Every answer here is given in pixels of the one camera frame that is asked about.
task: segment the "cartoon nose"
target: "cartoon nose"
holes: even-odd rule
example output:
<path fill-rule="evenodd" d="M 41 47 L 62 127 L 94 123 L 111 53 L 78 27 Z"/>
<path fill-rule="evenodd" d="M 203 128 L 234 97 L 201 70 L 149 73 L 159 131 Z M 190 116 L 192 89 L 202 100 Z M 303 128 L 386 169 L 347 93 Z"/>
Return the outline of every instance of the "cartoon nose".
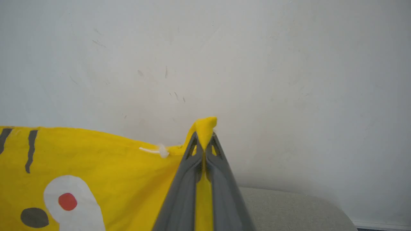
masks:
<path fill-rule="evenodd" d="M 21 212 L 21 221 L 32 228 L 43 228 L 48 225 L 46 212 L 40 208 L 27 208 Z"/>

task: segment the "baseboard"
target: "baseboard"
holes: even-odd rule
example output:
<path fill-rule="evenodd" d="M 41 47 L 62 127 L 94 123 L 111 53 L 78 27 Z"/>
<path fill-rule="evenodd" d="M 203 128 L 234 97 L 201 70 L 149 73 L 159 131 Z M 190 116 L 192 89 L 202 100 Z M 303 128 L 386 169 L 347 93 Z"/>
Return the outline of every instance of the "baseboard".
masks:
<path fill-rule="evenodd" d="M 411 231 L 411 226 L 395 225 L 395 224 L 378 224 L 369 222 L 355 222 L 354 225 L 358 229 L 373 229 L 373 230 L 384 230 L 384 231 Z"/>

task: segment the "wavy black stripe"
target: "wavy black stripe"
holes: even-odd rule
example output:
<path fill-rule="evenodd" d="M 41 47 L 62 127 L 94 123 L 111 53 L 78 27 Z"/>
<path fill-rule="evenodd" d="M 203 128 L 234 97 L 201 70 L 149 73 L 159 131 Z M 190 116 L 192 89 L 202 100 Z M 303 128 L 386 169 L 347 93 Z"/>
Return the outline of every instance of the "wavy black stripe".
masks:
<path fill-rule="evenodd" d="M 0 154 L 4 151 L 4 143 L 12 130 L 12 128 L 3 128 L 0 134 Z"/>
<path fill-rule="evenodd" d="M 31 163 L 33 163 L 33 155 L 34 155 L 34 150 L 35 150 L 34 149 L 34 141 L 36 141 L 37 132 L 38 132 L 38 130 L 32 130 L 32 131 L 30 131 L 30 134 L 28 135 L 28 145 L 29 145 L 28 159 L 27 159 L 27 163 L 25 165 L 27 173 L 30 173 L 30 165 L 31 165 Z"/>

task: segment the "drawstring bag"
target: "drawstring bag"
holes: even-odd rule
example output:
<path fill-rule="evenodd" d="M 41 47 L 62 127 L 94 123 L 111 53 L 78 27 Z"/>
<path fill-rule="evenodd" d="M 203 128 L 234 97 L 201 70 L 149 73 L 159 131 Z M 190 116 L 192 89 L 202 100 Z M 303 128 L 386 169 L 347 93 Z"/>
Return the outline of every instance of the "drawstring bag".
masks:
<path fill-rule="evenodd" d="M 0 127 L 0 226 L 152 230 L 192 134 L 206 147 L 216 124 L 197 120 L 183 145 L 167 148 L 84 129 Z M 212 230 L 204 174 L 196 197 L 196 231 Z"/>

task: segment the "red dot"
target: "red dot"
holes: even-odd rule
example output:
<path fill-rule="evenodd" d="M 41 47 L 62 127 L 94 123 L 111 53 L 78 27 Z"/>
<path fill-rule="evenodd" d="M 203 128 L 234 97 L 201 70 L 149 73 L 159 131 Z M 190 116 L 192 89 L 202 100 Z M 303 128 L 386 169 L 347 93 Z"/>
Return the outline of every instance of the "red dot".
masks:
<path fill-rule="evenodd" d="M 77 206 L 76 198 L 71 193 L 64 193 L 58 197 L 58 203 L 67 211 L 71 211 Z"/>

